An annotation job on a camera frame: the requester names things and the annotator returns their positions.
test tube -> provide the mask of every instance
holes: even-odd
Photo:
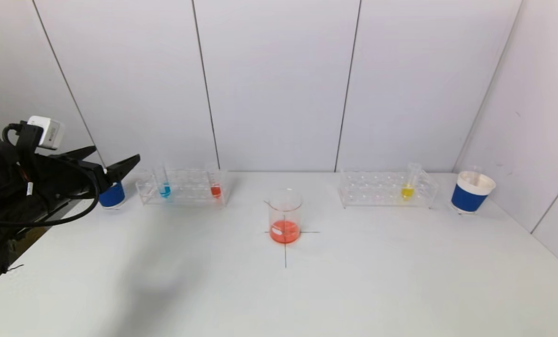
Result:
[[[416,186],[416,182],[419,179],[421,171],[422,166],[420,164],[415,162],[408,164],[406,180],[402,185],[402,197],[404,200],[410,200],[412,199],[412,196],[414,196],[414,186]]]
[[[210,183],[210,192],[215,198],[221,198],[221,171],[216,162],[211,162],[204,166],[206,169],[206,176]]]
[[[159,189],[159,193],[161,194],[161,197],[168,198],[170,196],[170,185],[169,185],[169,180],[167,179],[166,176],[165,165],[160,164],[158,166],[155,166],[153,172],[154,172],[154,178],[156,180],[156,185]]]

glass beaker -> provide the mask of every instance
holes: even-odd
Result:
[[[290,243],[300,237],[300,209],[302,196],[300,193],[285,188],[275,190],[268,201],[269,233],[279,243]]]
[[[408,164],[408,172],[406,173],[406,180],[402,185],[402,197],[404,200],[412,199],[414,196],[414,187],[419,179],[422,166],[418,163],[411,162]]]

red liquid in beaker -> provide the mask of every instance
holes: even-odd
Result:
[[[219,185],[211,186],[210,192],[213,194],[213,197],[219,198],[221,196],[221,186]]]
[[[269,233],[271,234],[271,239],[279,243],[290,243],[300,237],[300,227],[295,222],[289,220],[278,220],[273,223]]]

blue liquid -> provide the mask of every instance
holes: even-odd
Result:
[[[159,188],[159,193],[161,194],[161,197],[163,198],[168,198],[170,196],[170,186],[169,183],[165,183],[163,184],[163,188]]]

blue cup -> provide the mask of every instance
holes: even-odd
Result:
[[[486,175],[471,171],[461,172],[452,196],[452,205],[459,213],[474,213],[494,188],[495,181]]]
[[[120,182],[112,183],[112,186],[100,195],[100,205],[102,207],[114,207],[123,200],[125,200],[125,192],[123,191],[123,184]]]

